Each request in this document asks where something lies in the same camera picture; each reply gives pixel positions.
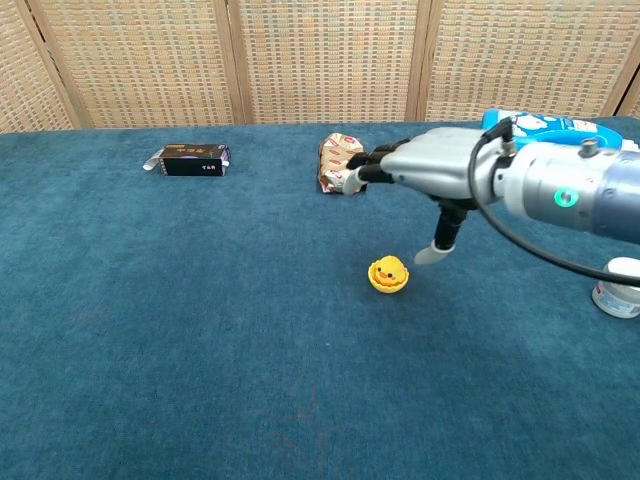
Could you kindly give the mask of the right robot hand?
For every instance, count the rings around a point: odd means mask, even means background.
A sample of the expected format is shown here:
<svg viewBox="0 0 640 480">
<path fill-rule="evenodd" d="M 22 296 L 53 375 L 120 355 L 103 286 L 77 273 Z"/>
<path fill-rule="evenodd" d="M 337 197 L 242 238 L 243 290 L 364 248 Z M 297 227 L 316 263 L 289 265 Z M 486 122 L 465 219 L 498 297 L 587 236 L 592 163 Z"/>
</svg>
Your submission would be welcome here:
<svg viewBox="0 0 640 480">
<path fill-rule="evenodd" d="M 469 211 L 498 201 L 494 191 L 495 164 L 503 153 L 499 139 L 481 146 L 474 171 L 476 194 L 469 188 L 468 164 L 480 129 L 439 127 L 411 139 L 359 153 L 348 162 L 342 193 L 352 195 L 369 183 L 395 183 L 424 193 L 440 207 L 436 231 L 430 244 L 414 262 L 434 264 L 455 248 L 462 222 Z"/>
</svg>

